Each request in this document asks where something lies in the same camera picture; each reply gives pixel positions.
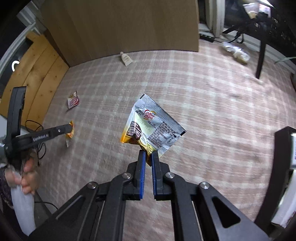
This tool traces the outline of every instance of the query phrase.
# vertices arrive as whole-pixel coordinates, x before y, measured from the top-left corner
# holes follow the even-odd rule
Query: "red and white snack packet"
[[[77,96],[77,91],[75,91],[72,95],[68,97],[68,109],[79,104],[79,98]]]

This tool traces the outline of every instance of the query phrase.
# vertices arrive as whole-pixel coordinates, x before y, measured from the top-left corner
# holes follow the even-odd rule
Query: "plaid tablecloth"
[[[130,53],[80,64],[68,70],[46,115],[46,128],[73,120],[66,147],[60,136],[46,143],[42,186],[61,206],[89,181],[110,181],[137,160],[139,146],[119,139],[135,101],[146,93],[187,132],[162,157],[185,180],[208,181],[251,220],[268,187],[274,132],[296,124],[296,93],[289,71],[265,58],[254,77],[258,53],[246,66],[217,43],[200,40],[200,51]],[[80,104],[67,110],[76,91]],[[173,240],[170,202],[156,202],[147,165],[141,202],[126,204],[124,240]]]

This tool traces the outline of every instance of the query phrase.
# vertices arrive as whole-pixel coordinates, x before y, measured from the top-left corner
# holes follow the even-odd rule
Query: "metal bolt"
[[[96,183],[95,183],[95,182],[89,182],[89,183],[87,184],[87,187],[88,187],[89,189],[95,189],[95,188],[96,188]]]
[[[122,177],[124,179],[130,179],[131,178],[131,174],[129,172],[125,172],[125,173],[122,174]]]
[[[165,176],[166,176],[167,178],[169,178],[169,179],[172,179],[172,178],[174,178],[175,174],[173,174],[172,172],[167,172],[167,173],[165,174]]]
[[[210,185],[209,185],[209,183],[207,183],[207,182],[202,182],[202,183],[200,184],[200,187],[203,188],[203,189],[208,189],[208,188],[210,187]]]

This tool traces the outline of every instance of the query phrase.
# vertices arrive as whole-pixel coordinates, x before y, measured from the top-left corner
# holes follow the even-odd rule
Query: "clear plastic bag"
[[[233,57],[240,60],[243,63],[248,63],[250,56],[240,47],[237,47],[228,42],[222,42],[222,47],[227,51],[233,54]]]

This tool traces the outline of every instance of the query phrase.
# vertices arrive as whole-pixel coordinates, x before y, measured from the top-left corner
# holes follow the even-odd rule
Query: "coffee mate packet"
[[[131,110],[120,141],[140,145],[148,156],[154,150],[162,156],[185,132],[153,99],[143,94]]]

